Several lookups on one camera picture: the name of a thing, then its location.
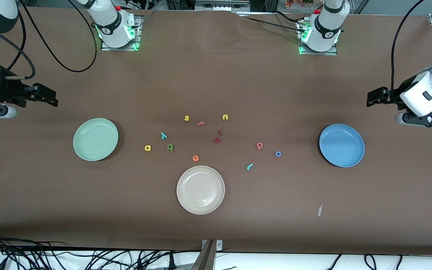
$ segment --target brown table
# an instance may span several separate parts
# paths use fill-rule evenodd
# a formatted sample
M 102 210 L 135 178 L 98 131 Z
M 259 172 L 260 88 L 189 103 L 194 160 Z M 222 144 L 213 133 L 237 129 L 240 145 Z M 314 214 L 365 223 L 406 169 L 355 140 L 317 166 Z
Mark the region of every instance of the brown table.
M 31 12 L 63 63 L 91 61 L 75 10 Z M 232 251 L 432 254 L 432 129 L 396 124 L 395 105 L 366 107 L 367 92 L 389 86 L 400 21 L 349 16 L 339 55 L 319 57 L 298 55 L 290 30 L 229 12 L 156 12 L 139 51 L 99 51 L 90 70 L 71 73 L 26 20 L 25 51 L 37 69 L 28 83 L 57 91 L 60 105 L 29 103 L 0 120 L 0 235 L 114 248 L 198 249 L 201 239 L 221 238 Z M 19 44 L 19 26 L 7 37 Z M 1 64 L 14 55 L 0 40 Z M 397 45 L 396 84 L 429 65 L 432 26 L 411 17 Z M 30 73 L 23 58 L 14 71 Z M 72 138 L 96 117 L 115 122 L 120 143 L 88 162 Z M 333 123 L 362 135 L 357 166 L 337 168 L 319 153 L 319 134 Z M 179 176 L 194 165 L 215 168 L 226 185 L 221 206 L 205 216 L 176 198 Z

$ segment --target blue plate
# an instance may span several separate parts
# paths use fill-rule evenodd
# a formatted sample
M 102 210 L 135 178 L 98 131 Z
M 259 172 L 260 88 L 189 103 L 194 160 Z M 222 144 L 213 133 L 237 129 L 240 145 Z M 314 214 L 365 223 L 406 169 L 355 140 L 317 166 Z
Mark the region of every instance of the blue plate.
M 319 136 L 319 149 L 329 162 L 344 168 L 355 166 L 365 155 L 365 143 L 361 135 L 344 124 L 325 128 Z

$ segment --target green plate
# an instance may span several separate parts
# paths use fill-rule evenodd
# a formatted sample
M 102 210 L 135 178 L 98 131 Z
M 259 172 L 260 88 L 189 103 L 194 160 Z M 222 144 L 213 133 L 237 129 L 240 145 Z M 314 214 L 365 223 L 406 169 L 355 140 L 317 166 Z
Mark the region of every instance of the green plate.
M 72 140 L 76 154 L 86 161 L 100 161 L 118 145 L 118 129 L 108 119 L 94 118 L 82 124 Z

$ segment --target black cable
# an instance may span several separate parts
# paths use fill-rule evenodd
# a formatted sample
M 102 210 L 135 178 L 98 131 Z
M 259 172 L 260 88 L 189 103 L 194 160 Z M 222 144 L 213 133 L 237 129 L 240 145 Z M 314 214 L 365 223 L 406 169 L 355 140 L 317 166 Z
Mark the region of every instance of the black cable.
M 98 55 L 98 45 L 96 44 L 96 37 L 93 33 L 93 29 L 91 29 L 91 25 L 89 24 L 88 20 L 86 20 L 86 17 L 84 17 L 84 15 L 81 13 L 81 11 L 79 11 L 79 9 L 71 2 L 71 0 L 67 0 L 73 7 L 74 9 L 79 13 L 79 15 L 81 15 L 81 17 L 84 19 L 84 21 L 86 22 L 86 24 L 88 25 L 89 31 L 91 32 L 91 35 L 93 36 L 93 42 L 94 42 L 94 57 L 93 60 L 91 61 L 91 63 L 89 64 L 89 66 L 87 66 L 86 68 L 83 68 L 82 70 L 74 70 L 74 69 L 70 69 L 69 67 L 65 66 L 65 64 L 63 64 L 58 57 L 56 57 L 56 55 L 53 53 L 53 50 L 51 50 L 50 46 L 48 45 L 48 43 L 46 42 L 46 40 L 44 39 L 43 35 L 41 34 L 41 32 L 39 31 L 38 27 L 36 26 L 35 21 L 33 20 L 33 17 L 31 16 L 31 14 L 29 13 L 28 8 L 26 7 L 26 5 L 23 3 L 22 0 L 19 0 L 19 3 L 21 3 L 22 8 L 24 9 L 24 11 L 26 12 L 26 14 L 29 17 L 29 20 L 31 21 L 31 24 L 34 26 L 34 29 L 36 29 L 36 32 L 38 34 L 38 36 L 41 38 L 41 41 L 43 41 L 44 45 L 46 46 L 46 48 L 48 49 L 49 53 L 51 54 L 51 56 L 53 56 L 53 58 L 56 60 L 56 62 L 58 62 L 58 64 L 60 66 L 62 66 L 63 68 L 65 68 L 66 70 L 69 70 L 71 72 L 84 72 L 88 69 L 90 69 L 93 64 L 96 61 L 96 56 Z
M 294 23 L 297 23 L 297 22 L 298 22 L 298 20 L 291 19 L 290 17 L 286 16 L 286 14 L 284 14 L 283 12 L 281 12 L 281 11 L 279 11 L 279 10 L 271 11 L 271 13 L 277 13 L 277 14 L 283 16 L 286 20 L 288 20 L 288 21 L 290 21 L 290 22 L 294 22 Z
M 374 265 L 374 268 L 371 267 L 371 265 L 369 265 L 369 263 L 368 263 L 368 257 L 370 257 L 372 259 L 372 263 Z M 367 267 L 369 267 L 369 269 L 376 270 L 376 260 L 374 259 L 374 257 L 371 254 L 364 255 L 364 262 L 366 263 Z
M 13 251 L 14 253 L 19 253 L 21 256 L 23 256 L 23 257 L 28 261 L 28 263 L 29 263 L 30 265 L 34 266 L 35 268 L 38 268 L 38 266 L 34 263 L 34 261 L 31 260 L 31 258 L 29 258 L 29 257 L 28 257 L 25 253 L 23 253 L 21 250 L 18 250 L 18 249 L 15 248 L 15 247 L 11 247 L 11 246 L 1 245 L 1 244 L 0 244 L 0 247 L 2 247 L 2 246 L 4 246 L 2 251 L 7 251 L 7 249 L 8 249 L 8 250 L 10 250 L 10 251 Z
M 67 270 L 64 265 L 62 265 L 62 263 L 60 262 L 60 259 L 58 259 L 58 256 L 55 255 L 53 247 L 51 246 L 50 243 L 48 243 L 49 246 L 49 250 L 51 251 L 51 253 L 53 253 L 53 256 L 55 258 L 55 260 L 59 263 L 59 265 L 63 268 L 63 270 Z
M 142 270 L 146 270 L 146 268 L 151 264 L 151 260 L 154 258 L 154 256 L 156 256 L 156 254 L 158 254 L 159 252 L 155 252 L 155 253 L 153 253 L 152 255 L 151 255 L 151 257 L 149 257 L 149 259 L 148 260 L 146 260 L 145 262 L 144 262 L 144 265 L 142 266 Z
M 138 255 L 138 260 L 137 260 L 135 263 L 129 265 L 129 267 L 127 267 L 127 270 L 130 270 L 131 268 L 135 268 L 135 269 L 142 269 L 142 261 L 144 260 L 144 258 L 146 258 L 146 257 L 148 257 L 148 256 L 150 256 L 150 255 L 154 255 L 154 254 L 156 254 L 156 253 L 158 253 L 158 252 L 160 252 L 160 250 L 152 251 L 151 253 L 149 253 L 149 254 L 147 254 L 147 255 L 141 257 L 141 254 L 143 253 L 143 251 L 141 251 L 141 252 L 139 253 L 139 255 Z
M 418 5 L 420 5 L 423 1 L 425 1 L 425 0 L 419 0 L 415 5 L 413 5 L 413 7 L 411 7 L 411 9 L 409 9 L 408 13 L 406 13 L 406 15 L 404 16 L 403 20 L 399 24 L 399 27 L 398 27 L 398 29 L 396 31 L 395 36 L 394 36 L 393 47 L 391 48 L 391 94 L 392 94 L 393 100 L 394 100 L 394 102 L 396 102 L 396 104 L 399 104 L 399 102 L 396 100 L 395 93 L 394 93 L 394 87 L 395 87 L 395 48 L 396 48 L 396 40 L 398 39 L 399 31 L 401 31 L 401 28 L 403 27 L 403 24 L 406 21 L 406 19 L 409 17 L 409 15 L 411 14 L 411 12 L 413 12 L 413 10 L 416 7 L 418 7 Z
M 37 265 L 38 269 L 48 269 L 48 270 L 51 269 L 50 265 L 46 265 L 46 263 L 44 263 L 44 260 L 39 253 L 31 252 L 30 255 L 33 256 L 34 263 Z M 40 259 L 41 259 L 41 263 L 43 263 L 43 267 L 41 267 L 41 265 L 39 265 L 38 260 L 40 260 Z
M 94 260 L 94 257 L 91 259 L 91 261 L 89 261 L 89 263 L 88 263 L 88 265 L 86 265 L 86 268 L 84 268 L 84 270 L 91 270 L 91 267 L 93 266 L 93 265 L 95 265 L 95 263 L 97 263 L 97 261 L 98 260 L 100 260 L 101 259 L 101 257 L 104 257 L 104 256 L 106 256 L 106 255 L 108 255 L 109 253 L 111 253 L 112 251 L 103 251 L 103 252 L 101 252 L 101 253 L 99 253 L 99 257 L 98 257 L 98 259 L 96 259 L 96 260 Z
M 132 264 L 132 255 L 131 255 L 131 253 L 128 253 L 128 254 L 129 254 L 129 259 L 130 259 L 129 264 L 131 265 Z
M 34 245 L 39 246 L 39 247 L 44 247 L 43 244 L 47 244 L 48 245 L 48 243 L 51 243 L 51 241 L 32 241 L 32 240 L 28 240 L 28 239 L 0 237 L 0 243 L 2 241 L 7 241 L 7 242 L 9 242 L 9 241 L 17 241 L 17 242 L 22 242 L 22 243 L 34 244 Z
M 174 263 L 173 252 L 170 252 L 168 270 L 175 270 L 176 268 L 178 268 L 178 266 Z
M 26 44 L 26 26 L 24 25 L 23 16 L 21 15 L 21 12 L 18 12 L 19 22 L 21 23 L 21 29 L 22 29 L 22 41 L 21 41 L 21 51 L 24 50 L 24 45 Z M 18 61 L 19 56 L 21 56 L 21 53 L 18 52 L 16 57 L 12 60 L 11 64 L 7 66 L 7 70 L 11 70 L 11 68 L 14 66 L 14 64 Z
M 147 261 L 145 262 L 145 265 L 144 265 L 143 270 L 146 270 L 146 268 L 147 268 L 151 263 L 154 263 L 155 261 L 159 260 L 160 258 L 162 258 L 162 257 L 164 257 L 164 256 L 168 256 L 168 255 L 171 254 L 171 253 L 172 253 L 172 254 L 177 254 L 177 253 L 185 253 L 185 252 L 190 252 L 190 251 L 170 251 L 170 252 L 166 252 L 166 253 L 163 253 L 163 254 L 161 254 L 161 255 L 155 256 L 154 258 L 151 258 L 152 261 L 151 261 L 151 260 L 147 260 Z
M 26 270 L 26 267 L 24 267 L 24 265 L 22 265 L 19 260 L 16 258 L 16 256 L 13 254 L 14 258 L 11 257 L 10 254 L 7 254 L 7 258 L 10 258 L 12 261 L 14 261 L 16 263 L 17 269 L 20 270 L 21 268 L 23 270 Z
M 336 265 L 336 263 L 338 262 L 339 258 L 341 258 L 341 256 L 343 256 L 343 254 L 339 254 L 339 255 L 336 257 L 336 259 L 334 260 L 334 262 L 333 262 L 333 264 L 331 265 L 331 267 L 328 268 L 327 270 L 333 270 L 334 267 L 335 267 L 335 265 Z
M 128 250 L 125 250 L 125 251 L 123 251 L 122 253 L 119 253 L 118 255 L 114 256 L 114 257 L 111 258 L 111 259 L 109 259 L 109 260 L 108 260 L 105 264 L 103 264 L 101 267 L 98 267 L 98 269 L 99 269 L 99 270 L 103 270 L 103 268 L 104 268 L 106 265 L 109 265 L 109 264 L 113 263 L 115 258 L 117 258 L 117 257 L 119 257 L 119 256 L 121 256 L 121 255 L 123 255 L 124 253 L 127 253 L 127 252 L 129 252 L 129 251 L 128 251 Z
M 45 254 L 45 256 L 47 256 L 47 257 L 55 257 L 55 259 L 58 260 L 58 256 L 63 255 L 63 254 L 69 254 L 71 256 L 82 257 L 82 258 L 84 258 L 84 257 L 99 258 L 101 260 L 105 260 L 105 261 L 110 262 L 110 263 L 116 263 L 116 264 L 120 264 L 120 265 L 127 266 L 127 267 L 131 267 L 131 265 L 132 265 L 132 263 L 127 264 L 127 263 L 123 263 L 123 262 L 120 262 L 120 261 L 111 260 L 111 259 L 108 259 L 108 258 L 105 258 L 105 257 L 102 257 L 102 256 L 98 256 L 95 253 L 93 253 L 92 255 L 81 255 L 81 254 L 73 253 L 71 251 L 65 251 L 65 252 L 61 252 L 61 253 L 58 253 L 58 254 L 55 254 L 54 251 L 53 251 L 52 253 L 53 253 L 52 255 Z
M 396 270 L 399 270 L 399 265 L 401 265 L 402 261 L 403 261 L 403 255 L 399 255 L 399 260 L 398 260 L 397 265 L 396 265 Z
M 44 258 L 46 259 L 46 263 L 44 263 L 44 260 L 43 260 L 43 257 L 42 257 L 43 253 L 45 255 Z M 38 258 L 41 260 L 41 262 L 43 263 L 45 269 L 49 269 L 49 270 L 53 269 L 53 267 L 51 267 L 50 260 L 48 259 L 48 256 L 46 256 L 46 252 L 44 250 L 42 250 L 41 253 L 37 253 L 36 252 L 36 254 L 38 255 Z
M 186 5 L 187 8 L 189 8 L 190 10 L 194 10 L 194 4 L 192 3 L 191 0 L 186 0 Z
M 29 66 L 31 67 L 31 75 L 29 76 L 25 76 L 22 77 L 24 78 L 24 80 L 29 80 L 32 77 L 34 77 L 36 75 L 36 68 L 33 65 L 33 62 L 31 62 L 31 60 L 29 59 L 29 57 L 26 55 L 26 53 L 23 52 L 22 49 L 20 49 L 16 44 L 14 44 L 12 41 L 10 41 L 9 39 L 5 38 L 5 36 L 3 36 L 2 34 L 0 34 L 0 38 L 3 41 L 6 41 L 9 45 L 11 45 L 13 48 L 15 48 L 19 53 L 21 53 L 21 55 L 26 59 L 26 61 L 28 61 Z
M 263 24 L 270 24 L 272 26 L 277 26 L 277 27 L 281 27 L 281 28 L 284 28 L 284 29 L 291 29 L 291 30 L 298 31 L 298 32 L 304 32 L 303 29 L 296 29 L 296 28 L 284 26 L 284 25 L 281 25 L 281 24 L 273 24 L 272 22 L 265 22 L 265 21 L 261 21 L 261 20 L 258 20 L 258 19 L 248 18 L 248 17 L 245 17 L 245 18 L 248 19 L 248 20 L 260 22 L 260 23 L 263 23 Z

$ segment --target plate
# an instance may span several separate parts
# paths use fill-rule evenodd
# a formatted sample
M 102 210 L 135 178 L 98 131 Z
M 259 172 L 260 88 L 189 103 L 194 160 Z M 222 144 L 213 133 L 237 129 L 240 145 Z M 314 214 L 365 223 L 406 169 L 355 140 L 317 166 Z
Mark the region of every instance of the plate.
M 208 166 L 195 166 L 185 171 L 178 181 L 176 194 L 181 206 L 196 215 L 216 210 L 225 193 L 221 175 Z
M 355 166 L 365 155 L 365 143 L 361 135 L 344 124 L 325 128 L 319 136 L 319 149 L 331 164 L 344 168 Z
M 118 129 L 108 119 L 94 118 L 82 124 L 72 140 L 76 154 L 86 161 L 100 161 L 118 145 Z

